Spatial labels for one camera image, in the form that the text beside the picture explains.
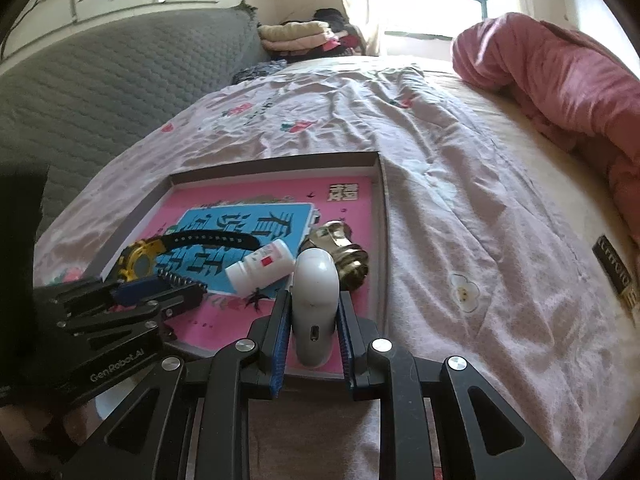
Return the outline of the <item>white earbuds case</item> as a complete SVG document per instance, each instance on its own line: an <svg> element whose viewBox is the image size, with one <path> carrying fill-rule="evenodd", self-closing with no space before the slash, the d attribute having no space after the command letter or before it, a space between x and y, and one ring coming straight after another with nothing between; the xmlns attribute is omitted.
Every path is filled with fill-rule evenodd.
<svg viewBox="0 0 640 480"><path fill-rule="evenodd" d="M323 366L331 356L340 298L340 279L328 252L309 248L297 257L291 297L298 362L309 368Z"/></svg>

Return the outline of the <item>white pill bottle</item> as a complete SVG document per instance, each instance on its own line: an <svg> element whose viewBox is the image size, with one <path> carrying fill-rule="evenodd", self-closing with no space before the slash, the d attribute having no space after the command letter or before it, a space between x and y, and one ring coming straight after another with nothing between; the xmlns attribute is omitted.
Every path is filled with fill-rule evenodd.
<svg viewBox="0 0 640 480"><path fill-rule="evenodd" d="M256 289L264 289L289 276L295 258L283 240L262 246L240 261L224 269L227 278L240 297L250 296Z"/></svg>

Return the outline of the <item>yellow black wrist watch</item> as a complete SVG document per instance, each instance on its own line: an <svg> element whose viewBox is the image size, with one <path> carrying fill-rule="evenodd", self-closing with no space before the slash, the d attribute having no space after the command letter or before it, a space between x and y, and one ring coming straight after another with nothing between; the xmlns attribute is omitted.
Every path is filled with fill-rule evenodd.
<svg viewBox="0 0 640 480"><path fill-rule="evenodd" d="M224 230L183 230L136 240L125 247L108 274L122 283L148 278L158 271L175 271L189 262L191 247L254 252L260 240L252 234Z"/></svg>

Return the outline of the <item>brass metal fitting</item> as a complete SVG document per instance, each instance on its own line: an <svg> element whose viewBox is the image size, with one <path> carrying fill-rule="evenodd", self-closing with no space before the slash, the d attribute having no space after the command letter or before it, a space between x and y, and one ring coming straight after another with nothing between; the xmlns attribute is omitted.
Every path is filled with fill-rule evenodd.
<svg viewBox="0 0 640 480"><path fill-rule="evenodd" d="M353 292L369 274L369 255L352 241L352 229L342 220L331 220L316 226L302 241L298 252L319 248L327 252L335 264L341 289Z"/></svg>

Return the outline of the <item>shallow grey cardboard box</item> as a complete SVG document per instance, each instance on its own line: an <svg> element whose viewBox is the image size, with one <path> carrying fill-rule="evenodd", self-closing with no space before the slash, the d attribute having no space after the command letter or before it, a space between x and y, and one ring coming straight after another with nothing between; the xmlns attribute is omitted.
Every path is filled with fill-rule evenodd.
<svg viewBox="0 0 640 480"><path fill-rule="evenodd" d="M236 162L164 177L88 266L126 278L198 282L202 304L169 309L175 346L211 356L268 314L303 274L303 352L288 374L337 380L340 347L331 299L349 292L356 313L387 324L386 179L380 154L348 152Z"/></svg>

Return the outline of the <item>pink and blue booklet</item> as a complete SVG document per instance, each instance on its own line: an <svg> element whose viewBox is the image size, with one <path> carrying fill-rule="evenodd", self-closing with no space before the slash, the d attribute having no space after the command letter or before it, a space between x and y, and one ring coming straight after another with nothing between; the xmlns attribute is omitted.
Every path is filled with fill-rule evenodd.
<svg viewBox="0 0 640 480"><path fill-rule="evenodd" d="M353 172L173 188L115 272L127 280L160 273L203 283L204 304L168 324L189 349L214 352L270 313L315 226L342 220L370 249L377 190L372 177Z"/></svg>

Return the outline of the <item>strawberry print bed sheet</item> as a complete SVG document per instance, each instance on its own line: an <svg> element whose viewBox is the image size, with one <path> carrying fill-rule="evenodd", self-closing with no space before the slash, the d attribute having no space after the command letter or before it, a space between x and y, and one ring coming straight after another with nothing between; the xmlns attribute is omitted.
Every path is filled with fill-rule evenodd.
<svg viewBox="0 0 640 480"><path fill-rule="evenodd" d="M35 280L88 266L168 174L341 152L382 158L390 336L424 358L468 358L577 478L600 477L638 416L612 290L559 202L416 68L288 73L203 96L55 219Z"/></svg>

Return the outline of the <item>grey quilted headboard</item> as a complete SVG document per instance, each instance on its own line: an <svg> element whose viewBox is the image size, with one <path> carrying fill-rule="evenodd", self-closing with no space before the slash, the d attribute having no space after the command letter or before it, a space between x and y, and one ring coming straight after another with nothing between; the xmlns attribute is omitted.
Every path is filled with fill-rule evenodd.
<svg viewBox="0 0 640 480"><path fill-rule="evenodd" d="M1 158L49 167L44 232L112 159L265 61L254 6L144 14L51 44L1 76Z"/></svg>

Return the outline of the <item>black mattress label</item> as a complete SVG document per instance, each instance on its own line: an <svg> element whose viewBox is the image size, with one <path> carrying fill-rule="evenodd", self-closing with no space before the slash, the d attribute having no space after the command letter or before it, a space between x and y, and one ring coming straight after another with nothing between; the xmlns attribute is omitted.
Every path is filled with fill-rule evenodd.
<svg viewBox="0 0 640 480"><path fill-rule="evenodd" d="M622 258L605 235L597 238L592 252L608 276L617 297L623 300L629 310L634 310L639 304L636 286Z"/></svg>

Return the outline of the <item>dark patterned cloth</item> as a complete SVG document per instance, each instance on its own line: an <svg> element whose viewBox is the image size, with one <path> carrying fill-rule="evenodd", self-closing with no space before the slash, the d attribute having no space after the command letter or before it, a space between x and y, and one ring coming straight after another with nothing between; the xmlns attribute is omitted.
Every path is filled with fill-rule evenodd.
<svg viewBox="0 0 640 480"><path fill-rule="evenodd" d="M232 84L240 84L243 81L250 81L257 78L271 76L279 73L288 66L285 60L260 62L253 66L243 68L232 76Z"/></svg>

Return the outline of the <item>folded clothes pile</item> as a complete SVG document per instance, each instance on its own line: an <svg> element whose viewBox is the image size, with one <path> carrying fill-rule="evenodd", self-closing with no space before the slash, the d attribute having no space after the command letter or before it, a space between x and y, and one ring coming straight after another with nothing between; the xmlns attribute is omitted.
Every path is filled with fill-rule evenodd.
<svg viewBox="0 0 640 480"><path fill-rule="evenodd" d="M288 64L365 55L367 50L358 28L334 8L317 10L310 21L260 25L258 35L273 61Z"/></svg>

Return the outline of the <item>pink quilt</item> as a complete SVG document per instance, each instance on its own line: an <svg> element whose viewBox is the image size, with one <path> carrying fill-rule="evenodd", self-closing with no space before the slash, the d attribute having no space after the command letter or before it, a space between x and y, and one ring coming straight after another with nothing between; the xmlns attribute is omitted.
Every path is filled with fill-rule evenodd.
<svg viewBox="0 0 640 480"><path fill-rule="evenodd" d="M582 32L507 13L459 34L452 67L510 94L538 132L597 171L639 236L639 81L618 58Z"/></svg>

